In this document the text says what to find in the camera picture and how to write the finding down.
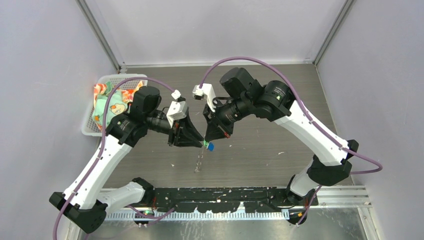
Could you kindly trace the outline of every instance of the white basket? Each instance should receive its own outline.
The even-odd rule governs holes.
[[[127,78],[132,78],[132,77],[147,77],[147,76],[144,74],[113,74],[113,75],[102,76],[97,83],[104,84],[107,82],[111,82],[112,85],[114,86],[120,83],[122,80],[125,80]],[[142,81],[143,81],[143,85],[147,86],[148,81],[147,80],[142,80]],[[129,81],[122,84],[119,88],[125,89],[125,90],[135,89],[137,87],[137,84],[139,84],[139,82],[140,80]],[[84,116],[85,121],[82,125],[81,132],[82,134],[87,136],[101,137],[102,133],[100,132],[96,123],[92,119],[93,111],[94,111],[93,98],[91,98],[90,104],[88,105],[87,111],[85,112],[85,116]]]

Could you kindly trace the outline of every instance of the small blue block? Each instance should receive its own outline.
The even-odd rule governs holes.
[[[215,148],[214,144],[212,142],[209,142],[207,149],[212,152],[214,150],[214,148]]]

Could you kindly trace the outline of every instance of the colorful cloth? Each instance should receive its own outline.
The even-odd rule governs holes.
[[[116,92],[110,98],[110,107],[108,108],[108,113],[106,115],[106,127],[109,125],[113,117],[127,110],[128,103],[133,101],[134,93],[142,86],[143,82],[140,81],[135,89],[124,90],[118,88],[116,90]],[[91,118],[100,130],[102,129],[103,113],[105,110],[106,100],[108,99],[108,96],[113,88],[114,87],[110,81],[94,85],[94,111],[91,115]]]

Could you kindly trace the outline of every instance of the light gray floor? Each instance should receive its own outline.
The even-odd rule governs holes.
[[[213,84],[217,96],[228,96],[219,85],[221,76],[235,66],[220,66],[206,80]],[[278,76],[259,65],[244,66],[264,85]],[[278,65],[293,83],[307,108],[334,131],[333,121],[318,79],[311,64]],[[206,122],[202,115],[205,101],[192,98],[208,67],[151,67],[129,69],[128,73],[145,74],[168,83],[187,99],[189,114],[203,135]],[[162,95],[161,107],[171,103],[170,92],[155,83]],[[299,173],[312,159],[313,153],[284,128],[266,119],[248,116],[236,122],[230,139],[216,140],[213,152],[205,151],[202,171],[194,173],[199,148],[178,148],[167,145],[168,137],[150,131],[119,163],[106,188],[118,188],[135,177],[141,177],[155,187],[237,187],[286,186],[292,175]],[[342,182],[351,185],[351,179]]]

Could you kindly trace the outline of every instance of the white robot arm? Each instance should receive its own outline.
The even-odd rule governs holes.
[[[285,83],[274,80],[261,86],[247,70],[238,67],[227,72],[219,82],[229,97],[215,97],[211,84],[205,83],[202,88],[196,85],[193,89],[195,99],[207,98],[203,110],[207,122],[205,141],[229,138],[234,123],[250,114],[289,130],[315,154],[309,165],[294,175],[287,186],[286,197],[293,204],[298,204],[318,185],[332,186],[349,176],[352,165],[347,160],[351,155],[342,148],[356,152],[358,143],[335,135],[311,113],[312,121],[309,121],[299,106],[303,103],[296,101]],[[336,138],[342,147],[335,145],[312,122]]]
[[[202,147],[203,137],[193,126],[185,99],[178,97],[165,114],[156,108],[161,102],[160,92],[152,86],[143,86],[135,92],[128,111],[112,118],[106,129],[104,150],[97,165],[82,183],[78,193],[76,186],[92,167],[100,148],[75,181],[64,191],[54,192],[49,201],[58,210],[70,199],[64,215],[84,232],[92,233],[111,214],[133,203],[149,204],[154,198],[153,186],[142,178],[134,178],[127,185],[101,193],[106,180],[118,163],[144,137],[148,130],[168,135],[168,144],[177,147]]]

